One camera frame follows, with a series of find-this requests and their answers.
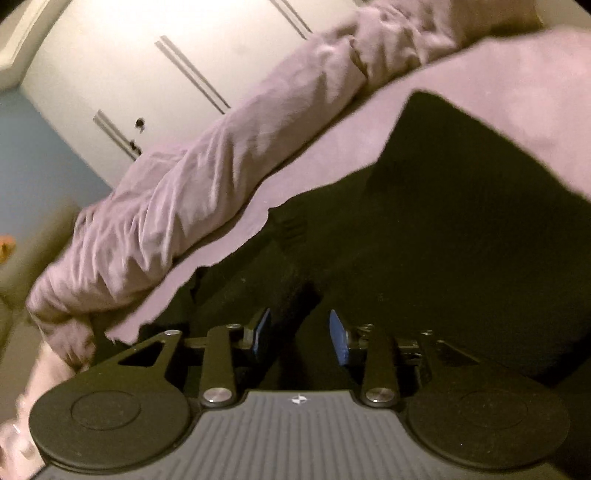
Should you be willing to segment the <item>rolled mauve duvet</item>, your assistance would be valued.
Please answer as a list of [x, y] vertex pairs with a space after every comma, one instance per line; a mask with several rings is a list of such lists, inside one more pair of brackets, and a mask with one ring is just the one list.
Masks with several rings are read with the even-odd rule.
[[157, 286], [353, 99], [485, 36], [539, 24], [532, 1], [375, 1], [315, 35], [204, 134], [142, 154], [107, 198], [80, 212], [27, 298], [41, 357], [74, 371], [88, 365], [91, 316]]

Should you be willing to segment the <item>pink plush toy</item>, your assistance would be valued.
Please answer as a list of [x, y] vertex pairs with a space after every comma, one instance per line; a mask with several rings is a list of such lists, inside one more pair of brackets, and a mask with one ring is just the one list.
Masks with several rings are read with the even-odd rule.
[[1, 477], [30, 479], [43, 466], [29, 417], [35, 402], [53, 387], [89, 368], [72, 366], [43, 341], [13, 343], [1, 362]]

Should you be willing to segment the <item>grey-green headboard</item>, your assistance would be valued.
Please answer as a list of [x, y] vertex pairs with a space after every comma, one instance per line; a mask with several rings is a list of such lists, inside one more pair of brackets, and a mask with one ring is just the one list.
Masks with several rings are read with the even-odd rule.
[[37, 230], [1, 265], [1, 329], [7, 330], [37, 278], [68, 245], [80, 207], [66, 199], [49, 212]]

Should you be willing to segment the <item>orange plush toy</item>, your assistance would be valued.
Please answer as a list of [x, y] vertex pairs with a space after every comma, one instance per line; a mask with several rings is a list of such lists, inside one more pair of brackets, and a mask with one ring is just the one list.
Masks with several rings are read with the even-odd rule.
[[0, 263], [4, 263], [14, 252], [16, 241], [11, 235], [0, 236]]

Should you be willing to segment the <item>white wardrobe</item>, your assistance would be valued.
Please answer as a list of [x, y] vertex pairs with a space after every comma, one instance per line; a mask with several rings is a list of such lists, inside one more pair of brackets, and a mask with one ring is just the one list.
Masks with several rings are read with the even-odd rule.
[[354, 1], [27, 1], [1, 67], [116, 185], [144, 151], [190, 140]]

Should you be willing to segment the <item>black garment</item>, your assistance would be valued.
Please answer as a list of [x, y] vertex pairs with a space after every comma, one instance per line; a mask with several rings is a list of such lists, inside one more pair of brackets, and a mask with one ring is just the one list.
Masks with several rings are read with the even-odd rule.
[[204, 335], [270, 309], [267, 384], [348, 389], [329, 312], [431, 329], [559, 392], [590, 388], [590, 205], [444, 99], [408, 101], [379, 160], [270, 210], [141, 327]]

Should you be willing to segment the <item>mauve bed sheet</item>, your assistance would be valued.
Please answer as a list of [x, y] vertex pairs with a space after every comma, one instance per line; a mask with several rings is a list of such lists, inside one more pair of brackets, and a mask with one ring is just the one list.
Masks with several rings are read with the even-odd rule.
[[113, 337], [200, 334], [269, 307], [305, 342], [337, 312], [520, 360], [575, 343], [590, 327], [589, 32], [488, 41], [434, 74], [450, 97], [412, 93], [366, 168], [271, 209]]

